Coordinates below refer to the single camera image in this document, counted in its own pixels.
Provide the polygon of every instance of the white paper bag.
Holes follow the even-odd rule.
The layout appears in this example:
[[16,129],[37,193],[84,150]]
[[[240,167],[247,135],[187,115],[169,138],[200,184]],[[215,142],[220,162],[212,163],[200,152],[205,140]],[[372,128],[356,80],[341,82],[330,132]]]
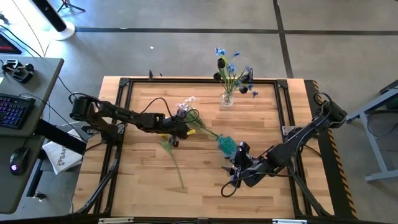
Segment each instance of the white paper bag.
[[[74,135],[74,138],[81,140],[81,138],[78,137],[78,133],[74,129],[68,133]],[[81,164],[82,155],[75,153],[72,150],[69,150],[55,142],[49,142],[43,145],[43,149],[47,154],[52,167],[54,168],[55,174],[57,175],[62,171]]]

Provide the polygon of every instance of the backlit keyboard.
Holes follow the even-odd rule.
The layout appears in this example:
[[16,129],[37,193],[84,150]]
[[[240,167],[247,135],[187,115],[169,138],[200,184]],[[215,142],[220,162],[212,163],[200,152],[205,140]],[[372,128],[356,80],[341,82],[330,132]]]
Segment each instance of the backlit keyboard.
[[0,127],[21,129],[35,99],[0,93]]

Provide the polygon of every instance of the concrete floor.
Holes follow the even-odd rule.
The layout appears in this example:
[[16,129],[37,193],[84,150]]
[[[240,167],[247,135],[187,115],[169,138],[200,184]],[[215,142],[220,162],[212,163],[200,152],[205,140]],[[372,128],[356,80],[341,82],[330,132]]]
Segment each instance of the concrete floor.
[[[60,5],[60,1],[51,2],[54,7]],[[65,9],[60,14],[80,27],[277,29],[272,0],[72,3],[87,12]],[[394,0],[279,0],[279,6],[285,29],[398,30],[398,2]],[[24,34],[26,26],[19,19],[12,30],[38,49],[34,39]],[[38,33],[47,28],[46,24],[39,26]],[[46,47],[48,37],[45,31],[40,34]],[[316,80],[321,91],[347,112],[376,97],[398,77],[396,35],[287,35],[286,39],[294,77]],[[104,75],[147,75],[151,69],[166,76],[210,76],[216,66],[217,46],[242,52],[238,64],[249,62],[257,77],[287,76],[278,34],[78,32],[65,42],[52,41],[46,56],[65,59],[60,77],[71,91],[98,95]],[[70,120],[66,95],[57,82],[50,101]],[[55,113],[51,122],[63,124]],[[398,178],[365,182],[364,176],[379,172],[379,168],[361,123],[355,121],[333,133],[359,218],[396,223]],[[0,220],[68,213],[77,177],[76,172],[44,174],[38,190],[45,192],[48,200],[40,203],[23,197],[17,212],[0,215]]]

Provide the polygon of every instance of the small glass vase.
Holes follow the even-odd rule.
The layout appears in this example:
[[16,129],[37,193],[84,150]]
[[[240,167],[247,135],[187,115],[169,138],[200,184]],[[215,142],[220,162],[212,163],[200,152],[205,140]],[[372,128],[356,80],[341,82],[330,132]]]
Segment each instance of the small glass vase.
[[233,104],[234,104],[234,93],[224,92],[224,94],[221,96],[221,105],[225,107],[230,107]]

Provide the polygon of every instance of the wooden tabletop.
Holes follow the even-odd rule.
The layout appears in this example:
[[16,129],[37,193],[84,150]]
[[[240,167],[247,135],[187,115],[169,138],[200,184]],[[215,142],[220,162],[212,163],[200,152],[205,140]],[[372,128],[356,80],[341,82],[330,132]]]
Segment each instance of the wooden tabletop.
[[[119,79],[104,77],[99,94],[101,100],[115,102]],[[305,126],[312,116],[304,81],[288,79],[288,84],[296,125]],[[258,84],[254,88],[259,92],[255,99],[249,93],[242,95],[237,92],[234,105],[224,108],[220,105],[223,93],[220,84],[135,83],[130,110],[140,112],[154,98],[161,96],[175,113],[177,103],[195,96],[197,100],[193,106],[210,129],[217,134],[231,136],[238,144],[246,141],[251,146],[251,155],[258,156],[270,146],[281,143],[282,138],[273,86]],[[168,114],[163,101],[154,102],[147,112]],[[229,175],[221,166],[231,164],[224,159],[215,139],[196,133],[180,141],[178,148],[173,148],[185,185],[182,188],[173,160],[158,143],[159,140],[160,136],[144,133],[134,125],[126,128],[112,217],[294,217],[288,178],[265,177],[253,188],[242,184],[232,197],[223,198],[221,186],[229,181]],[[93,137],[88,147],[99,141],[100,136]],[[316,140],[307,144],[319,151]],[[105,147],[94,147],[84,157],[73,198],[75,210],[88,200],[98,185]],[[333,213],[322,159],[305,148],[302,160],[308,188],[325,210]],[[225,193],[232,189],[227,187]],[[103,197],[103,207],[107,193],[108,189]],[[304,211],[301,192],[298,195]]]

